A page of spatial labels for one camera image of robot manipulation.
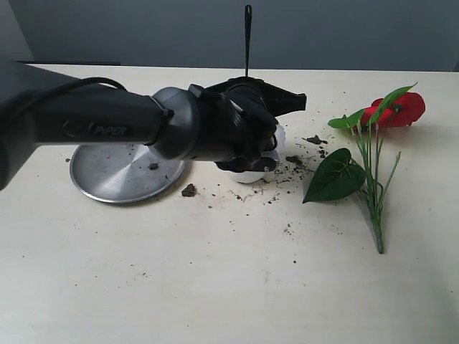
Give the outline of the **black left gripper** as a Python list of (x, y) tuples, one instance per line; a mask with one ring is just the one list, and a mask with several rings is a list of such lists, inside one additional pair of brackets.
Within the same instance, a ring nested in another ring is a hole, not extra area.
[(236, 77), (188, 88), (189, 134), (199, 143), (264, 143), (274, 136), (277, 117), (304, 111), (307, 96), (253, 77)]

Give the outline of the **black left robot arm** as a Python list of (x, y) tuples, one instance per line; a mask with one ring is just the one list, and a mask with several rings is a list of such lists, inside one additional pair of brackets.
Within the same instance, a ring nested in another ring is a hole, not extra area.
[(270, 170), (278, 118), (305, 110), (306, 100), (246, 76), (139, 95), (107, 77), (78, 79), (2, 59), (1, 185), (43, 145), (132, 143), (165, 160)]

